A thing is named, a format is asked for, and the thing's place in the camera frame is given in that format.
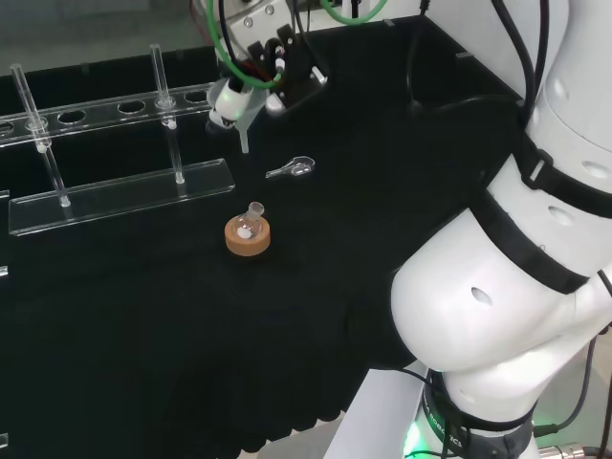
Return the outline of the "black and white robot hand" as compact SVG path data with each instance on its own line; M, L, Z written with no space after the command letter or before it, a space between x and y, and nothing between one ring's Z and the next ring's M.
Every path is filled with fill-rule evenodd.
M211 128L244 133L261 111L280 116L324 88L328 76L300 32L283 24L273 35L240 47L229 26L220 28L223 72L208 91Z

